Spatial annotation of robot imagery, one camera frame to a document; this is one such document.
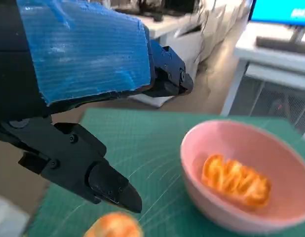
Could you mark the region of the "bare left robot hand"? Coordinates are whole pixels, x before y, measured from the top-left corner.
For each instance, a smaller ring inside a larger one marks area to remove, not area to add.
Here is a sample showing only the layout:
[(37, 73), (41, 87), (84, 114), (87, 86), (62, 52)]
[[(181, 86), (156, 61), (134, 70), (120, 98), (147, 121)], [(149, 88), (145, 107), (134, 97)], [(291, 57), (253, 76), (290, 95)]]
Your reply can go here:
[(136, 17), (85, 0), (0, 0), (0, 141), (23, 151), (21, 166), (91, 203), (142, 211), (137, 190), (105, 159), (106, 146), (51, 116), (192, 89), (184, 61)]

